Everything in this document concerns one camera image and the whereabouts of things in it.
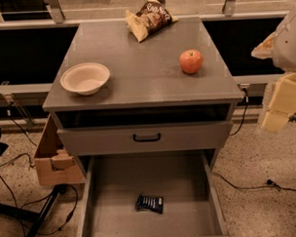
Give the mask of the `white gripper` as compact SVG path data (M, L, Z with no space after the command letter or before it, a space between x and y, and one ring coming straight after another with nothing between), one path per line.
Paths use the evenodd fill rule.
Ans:
M263 133L277 134L296 112L296 4L268 35L252 50L256 59L273 59L274 67L288 72L280 77L264 100L265 113L260 121Z

